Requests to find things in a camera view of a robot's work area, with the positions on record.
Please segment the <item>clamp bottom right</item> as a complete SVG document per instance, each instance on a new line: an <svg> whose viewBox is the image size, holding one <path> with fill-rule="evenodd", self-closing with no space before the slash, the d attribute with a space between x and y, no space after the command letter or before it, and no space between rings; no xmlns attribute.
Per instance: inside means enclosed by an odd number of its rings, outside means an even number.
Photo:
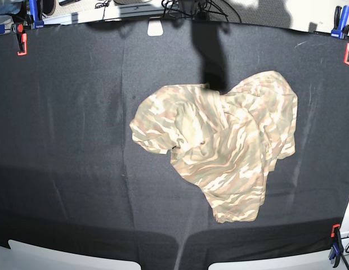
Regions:
<svg viewBox="0 0 349 270"><path fill-rule="evenodd" d="M341 233L340 233L340 224L335 224L332 226L331 231L331 238L332 238L332 245L330 248L329 253L329 260L333 268L337 268L340 261L341 261L341 255L343 254L343 245L341 240Z"/></svg>

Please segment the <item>camouflage t-shirt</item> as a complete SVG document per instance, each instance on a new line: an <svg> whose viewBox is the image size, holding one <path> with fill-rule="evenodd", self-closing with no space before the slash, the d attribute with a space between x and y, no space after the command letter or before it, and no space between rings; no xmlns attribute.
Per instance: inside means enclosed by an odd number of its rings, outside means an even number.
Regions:
<svg viewBox="0 0 349 270"><path fill-rule="evenodd" d="M204 194L218 223L252 222L268 174L296 151L298 97L277 71L251 75L225 94L207 84L165 85L138 106L132 139L170 154Z"/></svg>

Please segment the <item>red clamp top left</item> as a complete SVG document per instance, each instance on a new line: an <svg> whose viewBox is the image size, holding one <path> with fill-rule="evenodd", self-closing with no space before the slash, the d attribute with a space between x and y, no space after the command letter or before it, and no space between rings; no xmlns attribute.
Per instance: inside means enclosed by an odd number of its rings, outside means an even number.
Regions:
<svg viewBox="0 0 349 270"><path fill-rule="evenodd" d="M19 50L17 51L18 56L27 54L27 33L25 32L24 25L21 23L15 23L11 25L11 32L16 35Z"/></svg>

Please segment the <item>white tag on cloth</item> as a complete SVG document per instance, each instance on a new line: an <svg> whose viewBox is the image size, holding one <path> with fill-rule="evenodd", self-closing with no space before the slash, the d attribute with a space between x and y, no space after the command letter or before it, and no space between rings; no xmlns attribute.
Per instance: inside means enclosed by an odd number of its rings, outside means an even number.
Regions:
<svg viewBox="0 0 349 270"><path fill-rule="evenodd" d="M163 35L164 30L160 20L150 20L147 27L147 34L150 37L159 37Z"/></svg>

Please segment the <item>blue clamp top right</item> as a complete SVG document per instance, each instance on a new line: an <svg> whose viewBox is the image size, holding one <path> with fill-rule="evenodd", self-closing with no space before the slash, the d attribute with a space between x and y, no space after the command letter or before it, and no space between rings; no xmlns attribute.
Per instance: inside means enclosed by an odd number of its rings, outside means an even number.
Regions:
<svg viewBox="0 0 349 270"><path fill-rule="evenodd" d="M337 6L334 12L334 27L330 32L331 37L338 39L346 39L349 32L349 25L347 23L349 17L349 6Z"/></svg>

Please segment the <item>black table cloth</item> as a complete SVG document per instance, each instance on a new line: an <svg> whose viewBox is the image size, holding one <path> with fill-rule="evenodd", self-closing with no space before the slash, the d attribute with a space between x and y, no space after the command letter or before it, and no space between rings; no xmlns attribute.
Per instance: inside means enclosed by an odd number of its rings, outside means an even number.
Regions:
<svg viewBox="0 0 349 270"><path fill-rule="evenodd" d="M0 245L10 240L143 269L326 250L349 201L343 40L262 26L97 22L0 36ZM254 222L217 223L169 157L132 141L138 105L169 84L227 92L280 72L298 96L296 153L269 174Z"/></svg>

